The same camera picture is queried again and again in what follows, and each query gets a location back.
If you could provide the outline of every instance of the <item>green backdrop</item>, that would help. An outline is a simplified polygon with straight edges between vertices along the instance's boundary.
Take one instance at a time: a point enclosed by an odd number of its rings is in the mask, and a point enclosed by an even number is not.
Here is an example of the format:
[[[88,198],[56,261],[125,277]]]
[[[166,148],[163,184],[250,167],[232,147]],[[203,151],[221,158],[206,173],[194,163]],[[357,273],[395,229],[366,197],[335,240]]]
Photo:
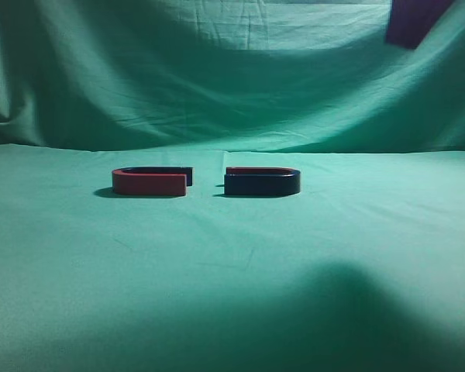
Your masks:
[[[465,0],[415,51],[391,0],[0,0],[0,143],[465,150]]]

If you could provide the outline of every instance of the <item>purple cloth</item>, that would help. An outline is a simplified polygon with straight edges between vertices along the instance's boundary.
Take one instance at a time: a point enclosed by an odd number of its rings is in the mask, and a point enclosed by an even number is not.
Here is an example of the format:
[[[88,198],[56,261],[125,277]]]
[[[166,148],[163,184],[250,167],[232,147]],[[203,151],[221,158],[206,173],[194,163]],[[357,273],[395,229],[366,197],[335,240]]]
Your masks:
[[[393,0],[386,43],[415,49],[454,0]]]

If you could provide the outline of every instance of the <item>magnet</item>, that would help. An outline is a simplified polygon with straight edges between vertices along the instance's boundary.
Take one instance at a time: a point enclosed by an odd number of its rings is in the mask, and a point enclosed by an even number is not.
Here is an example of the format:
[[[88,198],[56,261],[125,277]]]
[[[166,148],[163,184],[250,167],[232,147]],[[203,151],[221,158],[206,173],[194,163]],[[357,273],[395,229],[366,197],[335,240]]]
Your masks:
[[[300,192],[301,173],[292,168],[227,167],[225,195],[287,196]]]
[[[184,196],[193,185],[192,167],[129,167],[112,171],[112,190],[121,195]]]

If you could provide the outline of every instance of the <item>green cloth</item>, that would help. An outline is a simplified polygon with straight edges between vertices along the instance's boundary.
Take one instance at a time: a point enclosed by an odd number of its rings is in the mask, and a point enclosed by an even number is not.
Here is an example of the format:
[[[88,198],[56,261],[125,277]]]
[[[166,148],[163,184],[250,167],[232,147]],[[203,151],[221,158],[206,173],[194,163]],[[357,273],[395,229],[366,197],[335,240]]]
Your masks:
[[[0,0],[0,143],[465,150],[465,0],[413,52],[384,43],[390,8]]]
[[[195,167],[182,198],[110,171]],[[225,198],[226,166],[302,192]],[[0,372],[465,372],[465,152],[0,146]]]

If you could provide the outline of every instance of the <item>table surface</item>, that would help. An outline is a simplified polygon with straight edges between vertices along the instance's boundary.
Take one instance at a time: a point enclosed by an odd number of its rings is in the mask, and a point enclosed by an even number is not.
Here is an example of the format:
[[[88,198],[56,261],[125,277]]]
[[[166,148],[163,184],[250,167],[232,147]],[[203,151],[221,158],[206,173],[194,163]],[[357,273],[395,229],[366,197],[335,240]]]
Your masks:
[[[190,166],[180,198],[111,170]],[[228,198],[226,167],[301,193]],[[0,146],[2,371],[465,371],[465,152]]]

